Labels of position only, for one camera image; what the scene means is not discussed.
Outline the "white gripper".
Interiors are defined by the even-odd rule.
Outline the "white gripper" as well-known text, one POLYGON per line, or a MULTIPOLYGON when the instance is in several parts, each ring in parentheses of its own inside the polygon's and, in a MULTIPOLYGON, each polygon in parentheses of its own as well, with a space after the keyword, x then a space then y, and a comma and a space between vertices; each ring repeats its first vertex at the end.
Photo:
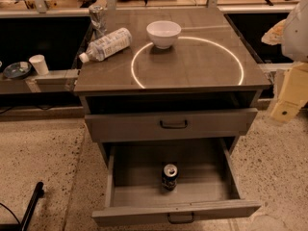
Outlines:
POLYGON ((270 112, 279 123, 291 121, 308 103, 308 0, 300 0, 283 19, 261 38, 267 45, 282 42, 282 54, 295 62, 284 72, 282 87, 270 112))

